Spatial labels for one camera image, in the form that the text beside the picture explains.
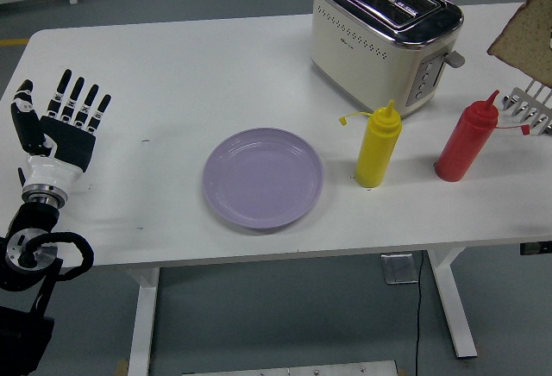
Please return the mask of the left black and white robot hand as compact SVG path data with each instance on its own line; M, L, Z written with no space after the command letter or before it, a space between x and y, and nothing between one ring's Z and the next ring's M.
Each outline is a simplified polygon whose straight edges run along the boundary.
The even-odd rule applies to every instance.
M90 165L96 131L107 110L111 95L99 97L94 84L83 95L85 79L77 78L66 94L72 77L67 69L61 76L44 116L38 116L32 99L33 82L26 79L10 105L12 121L22 149L28 153L27 169L20 171L23 190L59 190L70 186Z

